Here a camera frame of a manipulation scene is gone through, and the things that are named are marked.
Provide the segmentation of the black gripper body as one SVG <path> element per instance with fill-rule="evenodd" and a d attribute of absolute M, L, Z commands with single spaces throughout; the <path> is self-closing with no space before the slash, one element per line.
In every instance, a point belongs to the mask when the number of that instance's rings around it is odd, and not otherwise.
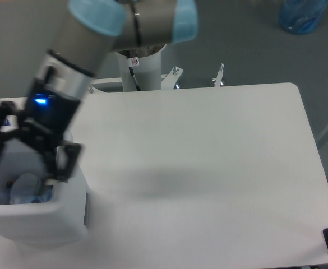
<path fill-rule="evenodd" d="M 43 154 L 63 146 L 69 157 L 77 157 L 81 146 L 63 139 L 81 101 L 54 91 L 42 79 L 34 79 L 24 109 L 18 112 L 17 138 Z"/>

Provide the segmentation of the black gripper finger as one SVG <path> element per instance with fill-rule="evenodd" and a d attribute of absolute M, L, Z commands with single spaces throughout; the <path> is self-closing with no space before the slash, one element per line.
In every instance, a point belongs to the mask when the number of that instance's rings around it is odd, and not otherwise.
<path fill-rule="evenodd" d="M 68 183 L 77 165 L 81 153 L 80 143 L 62 141 L 58 147 L 40 151 L 45 172 L 41 179 L 40 194 L 47 185 L 53 183 Z"/>
<path fill-rule="evenodd" d="M 19 138 L 20 135 L 20 130 L 18 128 L 8 132 L 2 132 L 1 126 L 8 115 L 18 116 L 19 112 L 20 111 L 17 109 L 17 106 L 13 101 L 3 101 L 0 104 L 0 158 L 6 142 L 14 138 Z"/>

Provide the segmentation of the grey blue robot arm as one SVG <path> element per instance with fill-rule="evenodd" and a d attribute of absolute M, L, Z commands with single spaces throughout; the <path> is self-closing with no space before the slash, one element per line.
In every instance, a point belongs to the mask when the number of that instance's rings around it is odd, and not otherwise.
<path fill-rule="evenodd" d="M 69 1 L 24 107 L 0 104 L 0 158 L 16 139 L 41 156 L 47 179 L 67 182 L 82 147 L 64 133 L 107 54 L 181 43 L 197 33 L 195 1 Z"/>

